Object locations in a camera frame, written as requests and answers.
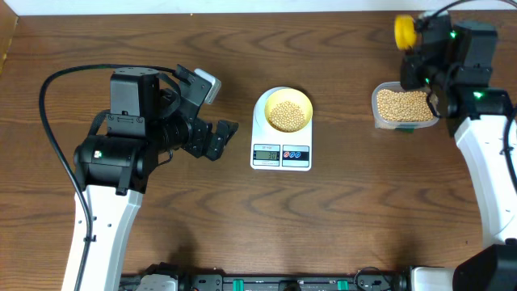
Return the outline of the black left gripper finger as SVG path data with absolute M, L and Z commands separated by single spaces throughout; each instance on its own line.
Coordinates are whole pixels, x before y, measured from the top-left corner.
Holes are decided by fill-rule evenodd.
M 225 148 L 229 140 L 237 132 L 239 124 L 227 120 L 220 120 L 214 135 L 216 148 Z
M 226 147 L 226 139 L 219 135 L 212 135 L 205 147 L 204 156 L 211 161 L 216 161 L 221 157 Z

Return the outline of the yellow plastic measuring scoop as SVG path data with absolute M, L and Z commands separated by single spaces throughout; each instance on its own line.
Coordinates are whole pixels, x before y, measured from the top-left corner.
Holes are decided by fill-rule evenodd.
M 417 32 L 412 16 L 398 15 L 395 18 L 394 37 L 399 50 L 406 51 L 414 47 L 417 41 Z

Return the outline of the pale yellow bowl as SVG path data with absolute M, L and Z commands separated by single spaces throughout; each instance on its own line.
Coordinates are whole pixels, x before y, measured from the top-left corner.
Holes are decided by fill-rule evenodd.
M 300 105 L 303 108 L 303 111 L 305 113 L 305 119 L 306 119 L 305 126 L 303 128 L 305 128 L 309 124 L 309 122 L 312 120 L 313 106 L 312 106 L 311 101 L 309 100 L 309 97 L 306 94 L 304 94 L 302 91 L 292 89 L 292 88 L 281 88 L 281 89 L 273 92 L 267 98 L 265 109 L 264 109 L 264 111 L 265 111 L 264 115 L 266 117 L 267 122 L 269 123 L 268 117 L 271 112 L 271 109 L 276 104 L 282 103 L 284 101 L 291 101 L 293 103 Z

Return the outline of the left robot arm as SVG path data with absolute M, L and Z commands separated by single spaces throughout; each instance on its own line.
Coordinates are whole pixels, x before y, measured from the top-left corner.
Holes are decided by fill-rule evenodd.
M 238 125 L 213 126 L 198 117 L 220 88 L 201 69 L 114 70 L 110 108 L 95 117 L 74 152 L 79 191 L 64 290 L 118 289 L 128 235 L 160 154 L 183 149 L 196 158 L 221 157 Z

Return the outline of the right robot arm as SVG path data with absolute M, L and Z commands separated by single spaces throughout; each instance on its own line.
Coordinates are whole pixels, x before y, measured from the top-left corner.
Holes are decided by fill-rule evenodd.
M 395 19 L 405 56 L 401 86 L 427 86 L 431 112 L 445 120 L 469 169 L 481 215 L 483 249 L 455 268 L 412 267 L 399 290 L 514 290 L 516 288 L 516 106 L 490 86 L 498 42 L 495 27 L 453 23 L 445 10 Z

